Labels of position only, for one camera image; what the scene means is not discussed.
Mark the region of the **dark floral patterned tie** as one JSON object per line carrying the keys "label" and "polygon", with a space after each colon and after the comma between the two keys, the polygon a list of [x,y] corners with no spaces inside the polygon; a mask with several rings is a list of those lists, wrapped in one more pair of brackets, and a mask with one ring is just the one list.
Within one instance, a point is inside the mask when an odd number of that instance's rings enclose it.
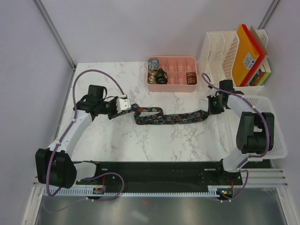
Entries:
{"label": "dark floral patterned tie", "polygon": [[140,107],[133,104],[134,119],[137,125],[182,125],[202,122],[204,110],[181,114],[164,114],[160,107]]}

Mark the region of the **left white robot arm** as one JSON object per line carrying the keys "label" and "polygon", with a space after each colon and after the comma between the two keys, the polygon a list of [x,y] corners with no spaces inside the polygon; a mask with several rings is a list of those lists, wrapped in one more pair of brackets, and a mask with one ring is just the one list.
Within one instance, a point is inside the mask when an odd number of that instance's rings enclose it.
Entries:
{"label": "left white robot arm", "polygon": [[75,104],[72,118],[61,137],[55,139],[46,149],[35,154],[37,178],[47,187],[71,188],[76,181],[87,178],[92,184],[99,184],[103,173],[91,162],[74,163],[71,155],[87,127],[99,115],[113,119],[131,110],[126,95],[106,101],[106,87],[90,85],[87,95]]}

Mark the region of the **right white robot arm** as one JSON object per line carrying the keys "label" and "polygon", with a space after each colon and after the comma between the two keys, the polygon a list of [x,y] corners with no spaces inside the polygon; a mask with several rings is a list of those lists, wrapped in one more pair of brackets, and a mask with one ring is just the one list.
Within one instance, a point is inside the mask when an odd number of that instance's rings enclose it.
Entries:
{"label": "right white robot arm", "polygon": [[221,114],[231,109],[239,117],[236,134],[236,147],[220,161],[221,169],[215,172],[215,180],[226,184],[250,158],[262,158],[274,145],[275,116],[271,112],[260,112],[245,97],[243,92],[236,91],[232,80],[221,80],[219,87],[209,84],[217,90],[209,95],[208,113]]}

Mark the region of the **red rolled tie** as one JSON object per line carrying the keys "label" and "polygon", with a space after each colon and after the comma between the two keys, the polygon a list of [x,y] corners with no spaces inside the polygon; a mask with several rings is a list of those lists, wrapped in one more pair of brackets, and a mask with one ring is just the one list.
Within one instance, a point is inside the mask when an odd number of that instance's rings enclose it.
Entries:
{"label": "red rolled tie", "polygon": [[197,84],[197,74],[195,72],[187,72],[187,85],[195,85]]}

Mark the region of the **white perforated plastic basket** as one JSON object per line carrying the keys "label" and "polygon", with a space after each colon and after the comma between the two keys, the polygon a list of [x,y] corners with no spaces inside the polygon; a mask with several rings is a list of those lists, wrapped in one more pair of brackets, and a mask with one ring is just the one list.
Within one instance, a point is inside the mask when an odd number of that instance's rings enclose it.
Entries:
{"label": "white perforated plastic basket", "polygon": [[[287,156],[287,148],[283,139],[274,108],[267,97],[246,95],[245,99],[264,116],[270,137],[268,153],[262,158],[250,158],[250,161],[263,159],[282,159]],[[261,155],[266,144],[263,121],[243,100],[235,96],[229,98],[229,109],[225,110],[225,130],[229,149],[236,154]]]}

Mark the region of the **green book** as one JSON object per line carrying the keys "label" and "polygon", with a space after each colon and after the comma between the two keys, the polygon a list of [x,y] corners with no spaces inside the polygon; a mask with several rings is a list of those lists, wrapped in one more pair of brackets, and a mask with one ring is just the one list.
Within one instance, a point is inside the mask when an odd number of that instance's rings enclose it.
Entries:
{"label": "green book", "polygon": [[262,86],[264,81],[268,78],[268,76],[271,74],[271,71],[262,71],[259,70],[252,80],[249,82],[249,86]]}

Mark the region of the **white file organizer rack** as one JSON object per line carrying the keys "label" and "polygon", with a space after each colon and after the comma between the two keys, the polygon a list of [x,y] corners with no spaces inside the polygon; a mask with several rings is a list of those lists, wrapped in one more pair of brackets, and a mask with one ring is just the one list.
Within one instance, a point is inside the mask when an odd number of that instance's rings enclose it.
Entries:
{"label": "white file organizer rack", "polygon": [[206,73],[215,85],[232,79],[239,43],[236,31],[207,32],[198,60],[198,74]]}

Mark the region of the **beige floral rolled tie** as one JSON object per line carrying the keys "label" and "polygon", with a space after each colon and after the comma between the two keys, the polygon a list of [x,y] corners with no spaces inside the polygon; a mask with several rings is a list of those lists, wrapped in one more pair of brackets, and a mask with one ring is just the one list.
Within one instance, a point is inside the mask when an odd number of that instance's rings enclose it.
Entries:
{"label": "beige floral rolled tie", "polygon": [[157,71],[150,71],[148,73],[148,84],[157,84],[156,75]]}

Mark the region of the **pink compartment organizer box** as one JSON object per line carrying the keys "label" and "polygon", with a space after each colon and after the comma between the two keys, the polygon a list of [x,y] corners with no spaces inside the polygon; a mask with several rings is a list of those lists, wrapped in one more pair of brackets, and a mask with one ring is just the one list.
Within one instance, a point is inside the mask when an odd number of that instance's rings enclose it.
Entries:
{"label": "pink compartment organizer box", "polygon": [[159,60],[159,68],[162,68],[168,77],[167,84],[148,84],[148,73],[146,70],[146,83],[151,92],[193,92],[197,84],[187,85],[187,72],[197,74],[196,60],[192,56],[150,56],[149,59]]}

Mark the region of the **black rolled tie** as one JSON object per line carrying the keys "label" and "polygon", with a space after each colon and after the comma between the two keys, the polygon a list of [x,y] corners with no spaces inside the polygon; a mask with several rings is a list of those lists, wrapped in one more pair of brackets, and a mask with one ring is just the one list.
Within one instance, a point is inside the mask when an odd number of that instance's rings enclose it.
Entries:
{"label": "black rolled tie", "polygon": [[156,83],[157,84],[167,84],[168,83],[167,73],[162,68],[159,68],[157,71]]}

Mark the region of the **orange folder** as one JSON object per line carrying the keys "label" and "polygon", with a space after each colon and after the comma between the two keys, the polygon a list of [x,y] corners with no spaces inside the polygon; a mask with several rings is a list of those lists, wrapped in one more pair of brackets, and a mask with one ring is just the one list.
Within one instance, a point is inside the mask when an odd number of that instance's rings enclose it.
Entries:
{"label": "orange folder", "polygon": [[245,24],[241,24],[237,29],[239,46],[232,69],[232,78],[237,87],[241,86],[260,53],[253,43],[253,38]]}

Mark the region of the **grey rolled tie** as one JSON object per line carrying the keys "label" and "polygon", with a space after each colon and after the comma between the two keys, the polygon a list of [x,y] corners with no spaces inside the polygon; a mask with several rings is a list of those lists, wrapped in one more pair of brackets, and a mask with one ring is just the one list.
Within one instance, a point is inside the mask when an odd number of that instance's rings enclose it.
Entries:
{"label": "grey rolled tie", "polygon": [[159,60],[157,58],[149,59],[148,60],[148,70],[149,71],[158,71],[158,69],[159,69]]}

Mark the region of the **red folder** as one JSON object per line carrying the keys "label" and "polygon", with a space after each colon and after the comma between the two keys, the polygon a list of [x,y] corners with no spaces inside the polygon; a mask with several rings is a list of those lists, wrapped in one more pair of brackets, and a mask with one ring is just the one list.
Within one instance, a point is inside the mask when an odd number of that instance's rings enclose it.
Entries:
{"label": "red folder", "polygon": [[244,77],[243,81],[239,85],[240,87],[248,86],[249,82],[252,80],[254,75],[258,72],[260,69],[261,65],[265,62],[265,60],[268,58],[266,57],[265,53],[259,46],[256,38],[251,34],[250,29],[247,28],[246,25],[242,25],[247,37],[250,39],[251,44],[254,46],[254,48],[258,51],[259,57],[256,59],[254,63],[251,63],[250,66],[251,68],[249,69],[247,75]]}

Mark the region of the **brown cardboard folder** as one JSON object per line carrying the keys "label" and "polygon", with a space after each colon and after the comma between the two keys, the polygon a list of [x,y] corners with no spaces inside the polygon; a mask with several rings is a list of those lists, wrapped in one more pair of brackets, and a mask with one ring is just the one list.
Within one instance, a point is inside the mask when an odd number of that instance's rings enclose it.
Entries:
{"label": "brown cardboard folder", "polygon": [[265,53],[266,57],[268,57],[269,53],[267,50],[267,44],[269,41],[269,37],[265,31],[265,29],[254,29],[253,26],[250,27],[250,32],[251,34],[256,38],[259,46],[261,47],[261,49],[263,50],[263,52]]}

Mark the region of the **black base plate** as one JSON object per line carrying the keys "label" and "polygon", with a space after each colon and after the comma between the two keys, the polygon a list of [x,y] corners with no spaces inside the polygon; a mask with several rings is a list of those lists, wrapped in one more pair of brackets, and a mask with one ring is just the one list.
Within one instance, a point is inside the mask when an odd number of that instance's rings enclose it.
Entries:
{"label": "black base plate", "polygon": [[[173,177],[179,175],[179,170],[183,171],[183,176],[187,177],[188,172],[192,175],[199,173],[203,169],[213,169],[216,176],[219,178],[224,175],[221,170],[220,162],[101,162],[97,164],[96,176],[101,175],[101,178],[94,180],[77,181],[74,187],[94,187],[108,188],[109,191],[118,192],[120,195],[124,189],[124,179],[118,173],[121,170],[129,170],[131,175],[137,175],[139,170],[148,173],[155,177]],[[231,190],[231,188],[218,188],[220,191]],[[171,192],[171,189],[163,188],[161,191],[154,192]]]}

